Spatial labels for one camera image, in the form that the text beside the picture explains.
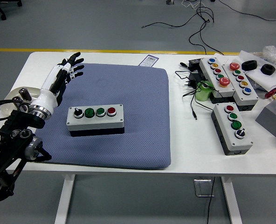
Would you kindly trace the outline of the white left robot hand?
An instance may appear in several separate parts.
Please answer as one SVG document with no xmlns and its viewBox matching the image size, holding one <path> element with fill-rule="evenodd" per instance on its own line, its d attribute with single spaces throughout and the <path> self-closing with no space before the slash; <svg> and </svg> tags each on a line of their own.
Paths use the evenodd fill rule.
<svg viewBox="0 0 276 224">
<path fill-rule="evenodd" d="M 83 75 L 83 58 L 79 58 L 80 52 L 74 53 L 70 58 L 65 58 L 57 64 L 44 81 L 39 97 L 34 100 L 29 111 L 31 113 L 45 113 L 52 115 L 54 108 L 62 102 L 62 96 L 66 85 L 74 78 Z"/>
</svg>

